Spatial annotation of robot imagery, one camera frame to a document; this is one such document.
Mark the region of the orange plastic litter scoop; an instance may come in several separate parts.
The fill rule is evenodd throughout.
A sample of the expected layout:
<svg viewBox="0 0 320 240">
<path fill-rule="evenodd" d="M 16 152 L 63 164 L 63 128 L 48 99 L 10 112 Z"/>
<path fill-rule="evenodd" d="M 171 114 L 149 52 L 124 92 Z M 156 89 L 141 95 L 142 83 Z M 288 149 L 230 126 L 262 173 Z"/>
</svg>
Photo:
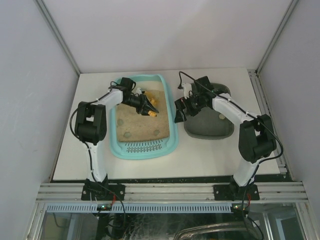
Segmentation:
<svg viewBox="0 0 320 240">
<path fill-rule="evenodd" d="M 146 96 L 152 107 L 155 109 L 158 105 L 158 100 L 156 96 L 150 91 L 144 91 L 143 94 Z M 148 110 L 147 114 L 151 117 L 157 117 L 157 113 L 155 110 Z"/>
</svg>

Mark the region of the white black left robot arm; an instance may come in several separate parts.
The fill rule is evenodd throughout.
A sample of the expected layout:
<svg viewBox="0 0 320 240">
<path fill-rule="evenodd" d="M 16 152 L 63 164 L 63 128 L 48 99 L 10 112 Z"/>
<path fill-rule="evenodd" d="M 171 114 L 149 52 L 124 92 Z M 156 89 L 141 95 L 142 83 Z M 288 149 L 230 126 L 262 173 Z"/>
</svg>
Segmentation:
<svg viewBox="0 0 320 240">
<path fill-rule="evenodd" d="M 69 124 L 73 136 L 83 143 L 88 151 L 88 180 L 103 183 L 108 179 L 104 164 L 103 141 L 107 135 L 107 112 L 113 107 L 124 104 L 135 108 L 142 116 L 156 117 L 156 109 L 144 93 L 133 93 L 136 82 L 123 77 L 119 83 L 111 83 L 108 91 L 91 102 L 81 101 L 72 113 Z"/>
</svg>

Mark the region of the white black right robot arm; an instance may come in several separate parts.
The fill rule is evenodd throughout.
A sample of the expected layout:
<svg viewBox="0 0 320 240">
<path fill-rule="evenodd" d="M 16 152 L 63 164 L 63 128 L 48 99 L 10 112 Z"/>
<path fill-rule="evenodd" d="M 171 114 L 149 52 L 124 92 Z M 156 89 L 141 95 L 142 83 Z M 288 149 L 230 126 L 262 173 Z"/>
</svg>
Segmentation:
<svg viewBox="0 0 320 240">
<path fill-rule="evenodd" d="M 271 153 L 277 148 L 277 138 L 273 123 L 267 114 L 257 115 L 244 110 L 231 95 L 222 88 L 212 86 L 207 76 L 193 79 L 196 90 L 190 83 L 181 81 L 178 89 L 183 96 L 175 100 L 175 123 L 187 121 L 187 116 L 194 117 L 203 108 L 210 108 L 239 127 L 238 151 L 241 162 L 232 176 L 238 187 L 245 187 L 254 181 L 262 162 L 271 160 Z"/>
</svg>

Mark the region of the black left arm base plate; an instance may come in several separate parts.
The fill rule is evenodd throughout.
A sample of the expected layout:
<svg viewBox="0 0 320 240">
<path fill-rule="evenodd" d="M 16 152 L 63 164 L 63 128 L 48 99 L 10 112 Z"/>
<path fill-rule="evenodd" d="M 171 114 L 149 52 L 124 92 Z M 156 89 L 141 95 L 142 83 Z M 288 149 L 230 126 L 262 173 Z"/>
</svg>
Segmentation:
<svg viewBox="0 0 320 240">
<path fill-rule="evenodd" d="M 108 189 L 93 183 L 86 183 L 82 188 L 82 201 L 111 201 L 125 198 L 126 186 L 123 184 L 112 184 L 107 186 Z"/>
</svg>

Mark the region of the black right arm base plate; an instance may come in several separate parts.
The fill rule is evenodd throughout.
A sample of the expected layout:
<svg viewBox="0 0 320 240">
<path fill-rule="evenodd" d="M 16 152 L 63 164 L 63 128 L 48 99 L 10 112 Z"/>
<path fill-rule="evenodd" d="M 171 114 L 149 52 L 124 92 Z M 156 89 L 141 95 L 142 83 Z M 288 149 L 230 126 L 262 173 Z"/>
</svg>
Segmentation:
<svg viewBox="0 0 320 240">
<path fill-rule="evenodd" d="M 253 201 L 260 200 L 258 186 L 250 184 L 248 186 L 238 186 L 237 184 L 215 184 L 213 185 L 213 194 L 216 201 L 240 201 L 249 199 Z"/>
</svg>

